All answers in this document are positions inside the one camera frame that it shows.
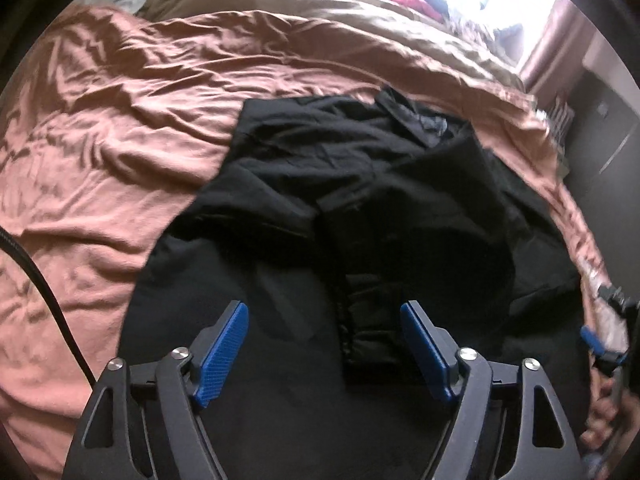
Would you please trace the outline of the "person's right hand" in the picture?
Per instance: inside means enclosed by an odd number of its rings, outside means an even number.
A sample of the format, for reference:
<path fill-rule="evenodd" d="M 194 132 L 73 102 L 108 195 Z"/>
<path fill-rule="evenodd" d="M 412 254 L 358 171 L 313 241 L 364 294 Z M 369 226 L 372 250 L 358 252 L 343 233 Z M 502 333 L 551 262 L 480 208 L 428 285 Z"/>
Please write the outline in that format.
<path fill-rule="evenodd" d="M 605 379 L 597 400 L 590 406 L 586 429 L 580 436 L 580 440 L 589 451 L 602 448 L 614 434 L 614 422 L 618 414 L 618 407 L 613 402 L 614 386 L 613 378 Z"/>

